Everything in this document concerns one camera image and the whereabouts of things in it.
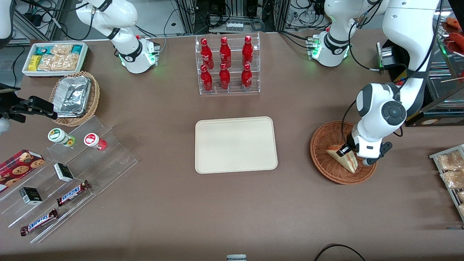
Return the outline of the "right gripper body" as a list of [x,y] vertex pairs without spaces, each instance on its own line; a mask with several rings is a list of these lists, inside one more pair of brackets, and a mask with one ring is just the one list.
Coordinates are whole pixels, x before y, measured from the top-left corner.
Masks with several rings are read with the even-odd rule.
[[9,112],[14,106],[20,103],[20,98],[17,96],[19,87],[8,86],[6,84],[0,85],[0,135],[8,132],[11,124],[8,121]]

